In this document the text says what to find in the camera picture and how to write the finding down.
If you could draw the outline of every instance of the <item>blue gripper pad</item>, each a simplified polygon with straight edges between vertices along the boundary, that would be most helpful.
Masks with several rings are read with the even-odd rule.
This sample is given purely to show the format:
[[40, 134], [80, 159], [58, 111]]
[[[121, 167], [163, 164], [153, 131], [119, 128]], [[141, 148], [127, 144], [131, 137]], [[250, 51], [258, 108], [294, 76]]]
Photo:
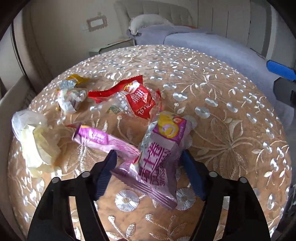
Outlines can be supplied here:
[[288, 80], [292, 80], [292, 81], [296, 80], [295, 71], [285, 65], [279, 64], [279, 63], [274, 62], [272, 60], [268, 60], [266, 63], [266, 67], [270, 72], [275, 73], [281, 77], [284, 77], [284, 78], [286, 78]]
[[182, 152], [181, 163], [184, 166], [195, 195], [200, 197], [202, 201], [205, 201], [207, 198], [205, 179], [209, 174], [208, 169], [202, 162], [195, 161], [188, 150]]
[[108, 183], [111, 178], [111, 170], [116, 167], [117, 164], [117, 155], [115, 151], [111, 151], [105, 161], [107, 161], [105, 167], [103, 168], [101, 174], [98, 177], [97, 183], [96, 183], [96, 194], [95, 198], [98, 200], [101, 196], [105, 194], [105, 191], [107, 189]]

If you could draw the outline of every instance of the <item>purple wrapper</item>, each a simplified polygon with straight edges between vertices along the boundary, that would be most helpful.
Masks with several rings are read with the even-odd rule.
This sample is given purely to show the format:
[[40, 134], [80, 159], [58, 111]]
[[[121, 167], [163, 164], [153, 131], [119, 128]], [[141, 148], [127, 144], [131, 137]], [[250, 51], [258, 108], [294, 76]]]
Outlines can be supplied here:
[[173, 209], [177, 206], [176, 168], [184, 140], [191, 131], [191, 122], [169, 112], [161, 112], [160, 116], [149, 131], [150, 135], [144, 138], [145, 148], [140, 157], [135, 162], [122, 163], [112, 170], [112, 174], [164, 207]]
[[73, 134], [72, 140], [107, 153], [115, 150], [118, 156], [127, 161], [135, 160], [140, 154], [133, 145], [89, 126], [80, 125]]

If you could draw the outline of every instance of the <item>screw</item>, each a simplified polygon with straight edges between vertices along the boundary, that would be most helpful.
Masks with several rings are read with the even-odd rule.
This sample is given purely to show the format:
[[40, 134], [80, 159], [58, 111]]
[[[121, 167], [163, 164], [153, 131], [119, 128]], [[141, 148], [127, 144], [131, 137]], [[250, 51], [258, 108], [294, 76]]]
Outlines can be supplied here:
[[242, 183], [247, 183], [247, 182], [248, 182], [248, 180], [247, 180], [245, 177], [241, 177], [239, 180], [240, 180]]
[[90, 175], [91, 175], [90, 172], [83, 172], [83, 173], [81, 174], [82, 177], [89, 177]]
[[59, 182], [60, 181], [60, 178], [59, 177], [54, 177], [53, 179], [52, 179], [52, 183], [57, 183], [57, 182]]
[[209, 172], [210, 177], [217, 177], [218, 174], [216, 172]]

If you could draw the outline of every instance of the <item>embroidered tablecloth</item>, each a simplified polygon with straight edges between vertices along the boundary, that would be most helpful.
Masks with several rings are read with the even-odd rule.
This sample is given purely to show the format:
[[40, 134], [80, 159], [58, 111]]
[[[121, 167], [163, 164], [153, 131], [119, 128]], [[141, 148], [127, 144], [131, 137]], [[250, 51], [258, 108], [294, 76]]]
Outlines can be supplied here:
[[[106, 90], [122, 79], [143, 75], [144, 85], [160, 89], [165, 110], [190, 120], [193, 129], [186, 141], [196, 161], [222, 177], [245, 176], [253, 187], [273, 233], [287, 201], [291, 178], [288, 145], [279, 118], [266, 97], [237, 70], [204, 53], [162, 45], [114, 50], [80, 62], [55, 78], [32, 101], [30, 110], [43, 113], [49, 125], [83, 122], [138, 145], [147, 122], [121, 113], [105, 115], [86, 100], [73, 115], [57, 111], [57, 91], [63, 79], [79, 74], [90, 77], [89, 91]], [[73, 129], [61, 129], [60, 168], [33, 178], [26, 170], [21, 145], [11, 145], [8, 182], [14, 214], [26, 235], [36, 206], [54, 176], [77, 177], [104, 160], [105, 153], [71, 141]], [[148, 196], [134, 192], [112, 177], [95, 206], [111, 240], [186, 241], [191, 236], [204, 203], [194, 195], [182, 169], [176, 171], [178, 206], [167, 210]], [[224, 197], [216, 239], [223, 235], [229, 198]], [[70, 198], [76, 237], [83, 240], [75, 198]]]

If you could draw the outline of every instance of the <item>trash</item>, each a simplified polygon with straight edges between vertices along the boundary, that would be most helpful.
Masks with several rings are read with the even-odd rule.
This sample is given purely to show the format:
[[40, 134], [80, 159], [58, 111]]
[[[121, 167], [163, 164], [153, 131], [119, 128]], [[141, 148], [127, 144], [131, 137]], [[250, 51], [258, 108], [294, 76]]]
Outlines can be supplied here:
[[140, 154], [140, 151], [133, 145], [89, 126], [78, 126], [73, 134], [72, 140], [81, 145], [98, 149], [106, 153], [115, 150], [119, 157], [122, 157], [127, 161], [134, 161]]
[[87, 81], [89, 81], [89, 78], [83, 78], [78, 74], [73, 74], [61, 82], [61, 84], [59, 85], [59, 89], [72, 89], [76, 87], [76, 85], [85, 83]]
[[62, 89], [58, 93], [57, 101], [65, 114], [74, 114], [80, 103], [86, 99], [87, 93], [87, 89]]
[[31, 110], [16, 112], [12, 129], [22, 145], [22, 155], [32, 177], [54, 172], [54, 162], [60, 154], [58, 129], [48, 127], [46, 117]]
[[164, 207], [175, 208], [175, 174], [191, 126], [190, 121], [171, 112], [160, 112], [148, 126], [139, 158], [123, 162], [112, 174]]
[[143, 85], [143, 76], [122, 80], [105, 91], [91, 91], [88, 96], [96, 103], [108, 101], [110, 110], [129, 116], [152, 119], [161, 106], [160, 91], [153, 91]]

